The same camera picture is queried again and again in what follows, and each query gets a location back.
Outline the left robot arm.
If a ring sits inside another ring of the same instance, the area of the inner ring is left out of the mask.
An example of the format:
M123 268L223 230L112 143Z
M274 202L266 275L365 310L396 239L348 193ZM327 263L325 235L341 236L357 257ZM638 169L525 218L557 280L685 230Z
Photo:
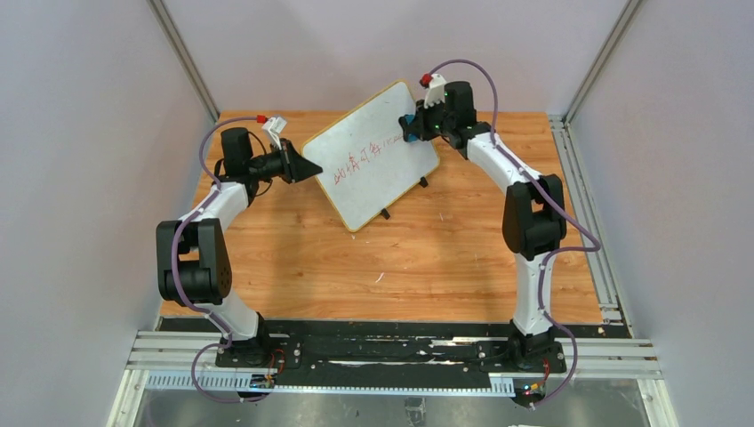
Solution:
M224 351L262 357L273 351L269 332L264 317L232 290L225 232L259 196L261 183L305 181L323 169L274 133L270 147L256 155L256 138L244 127L221 131L223 156L210 173L211 188L189 213L157 225L156 262L164 300L205 315L221 331Z

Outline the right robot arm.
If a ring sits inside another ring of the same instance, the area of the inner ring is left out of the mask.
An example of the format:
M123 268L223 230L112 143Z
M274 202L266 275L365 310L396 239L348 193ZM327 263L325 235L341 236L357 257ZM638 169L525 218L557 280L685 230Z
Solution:
M511 355L524 358L555 344L549 318L553 268L549 258L559 249L567 227L563 215L563 182L543 175L513 153L487 122L477 118L473 91L466 81L446 82L425 75L426 94L413 115L400 118L405 141L441 137L477 165L504 194L501 233L517 266L517 302L511 320Z

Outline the yellow framed whiteboard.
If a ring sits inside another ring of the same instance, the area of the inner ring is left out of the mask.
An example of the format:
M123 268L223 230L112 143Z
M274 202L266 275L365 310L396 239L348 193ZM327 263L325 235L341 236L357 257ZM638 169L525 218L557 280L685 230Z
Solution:
M347 230L362 229L438 168L432 142L404 141L398 119L414 111L407 82L397 80L303 143Z

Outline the blue black whiteboard eraser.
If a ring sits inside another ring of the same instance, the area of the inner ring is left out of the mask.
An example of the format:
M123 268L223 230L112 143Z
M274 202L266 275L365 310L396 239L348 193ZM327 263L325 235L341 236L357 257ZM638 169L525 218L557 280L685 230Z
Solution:
M415 121L416 118L413 114L407 114L401 116L398 119L398 123L402 130L403 141L414 142L419 140L419 134L417 133L417 125Z

